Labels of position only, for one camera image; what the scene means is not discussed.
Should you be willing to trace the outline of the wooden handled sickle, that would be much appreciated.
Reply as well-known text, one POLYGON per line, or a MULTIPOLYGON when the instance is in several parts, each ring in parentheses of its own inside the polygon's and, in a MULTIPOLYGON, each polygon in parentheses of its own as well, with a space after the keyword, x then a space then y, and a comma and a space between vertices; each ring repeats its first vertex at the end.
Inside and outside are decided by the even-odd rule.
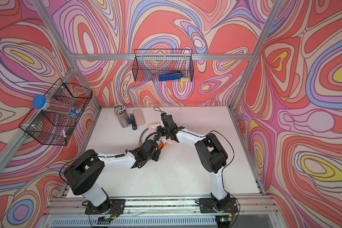
POLYGON ((138 146, 142 146, 142 144, 143 144, 143 136, 144 136, 145 133, 148 132, 148 131, 149 131, 148 128, 146 128, 146 129, 144 129, 144 130, 142 131, 142 133, 141 133, 141 135, 140 135, 140 137, 139 137, 138 146))

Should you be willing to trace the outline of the orange handled sickle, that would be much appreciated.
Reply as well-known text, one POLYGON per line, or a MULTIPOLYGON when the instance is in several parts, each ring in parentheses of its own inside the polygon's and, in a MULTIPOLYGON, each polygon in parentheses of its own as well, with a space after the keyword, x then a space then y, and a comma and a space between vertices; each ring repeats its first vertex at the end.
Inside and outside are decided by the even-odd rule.
POLYGON ((167 144, 167 143, 162 143, 162 144, 160 144, 158 150, 162 150, 162 148, 163 148, 166 144, 167 144))

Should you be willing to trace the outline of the pink terry rag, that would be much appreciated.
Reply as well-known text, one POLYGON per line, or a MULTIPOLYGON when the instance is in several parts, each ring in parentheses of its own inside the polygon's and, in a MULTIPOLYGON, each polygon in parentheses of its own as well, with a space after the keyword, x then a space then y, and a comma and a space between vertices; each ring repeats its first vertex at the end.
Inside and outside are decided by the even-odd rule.
MULTIPOLYGON (((159 123, 152 123, 151 125, 149 125, 148 130, 149 130, 151 133, 154 133, 154 132, 156 132, 157 127, 159 127, 159 126, 162 126, 162 123, 161 123, 161 122, 159 122, 159 123)), ((172 140, 172 139, 170 139, 170 138, 169 138, 169 139, 166 139, 165 136, 161 136, 161 137, 160 137, 160 141, 161 141, 162 144, 177 144, 176 141, 174 141, 174 140, 172 140)))

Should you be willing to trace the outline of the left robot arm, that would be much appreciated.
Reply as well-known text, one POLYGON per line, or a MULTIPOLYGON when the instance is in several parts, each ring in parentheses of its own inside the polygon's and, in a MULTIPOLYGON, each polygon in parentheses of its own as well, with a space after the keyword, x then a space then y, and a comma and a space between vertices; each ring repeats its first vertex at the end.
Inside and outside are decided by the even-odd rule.
POLYGON ((109 209, 111 200, 97 184, 99 176, 112 170, 140 169, 150 160, 156 162, 162 148, 157 141, 146 140, 140 147, 122 154, 98 154, 90 149, 64 170, 64 178, 74 195, 83 196, 94 207, 109 209))

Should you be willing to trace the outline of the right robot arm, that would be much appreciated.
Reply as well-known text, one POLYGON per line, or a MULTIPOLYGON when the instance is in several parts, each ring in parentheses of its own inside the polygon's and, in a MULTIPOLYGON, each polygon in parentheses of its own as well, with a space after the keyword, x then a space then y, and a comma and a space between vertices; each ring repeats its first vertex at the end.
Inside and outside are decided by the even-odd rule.
POLYGON ((161 127, 157 131, 166 139, 195 147, 200 163, 210 173, 211 203, 217 210, 228 204, 230 194, 225 188, 223 171, 227 166, 228 155, 217 136, 213 133, 198 135, 184 127, 178 127, 172 115, 161 113, 161 127))

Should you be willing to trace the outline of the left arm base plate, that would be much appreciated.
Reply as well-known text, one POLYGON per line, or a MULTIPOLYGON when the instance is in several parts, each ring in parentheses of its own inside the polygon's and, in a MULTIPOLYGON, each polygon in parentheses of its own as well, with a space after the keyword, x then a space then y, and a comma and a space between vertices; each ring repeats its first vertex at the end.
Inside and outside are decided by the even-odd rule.
POLYGON ((100 206, 94 206, 91 202, 85 205, 86 215, 121 215, 125 208, 125 199, 107 199, 100 206))

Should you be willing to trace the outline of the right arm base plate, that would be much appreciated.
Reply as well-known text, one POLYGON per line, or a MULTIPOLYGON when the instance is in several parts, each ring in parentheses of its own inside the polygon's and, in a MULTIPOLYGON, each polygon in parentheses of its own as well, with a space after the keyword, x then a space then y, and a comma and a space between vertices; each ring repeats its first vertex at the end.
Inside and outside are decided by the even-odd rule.
POLYGON ((199 198, 195 203, 199 205, 201 213, 228 213, 234 215, 239 212, 236 199, 229 196, 222 200, 216 198, 199 198))

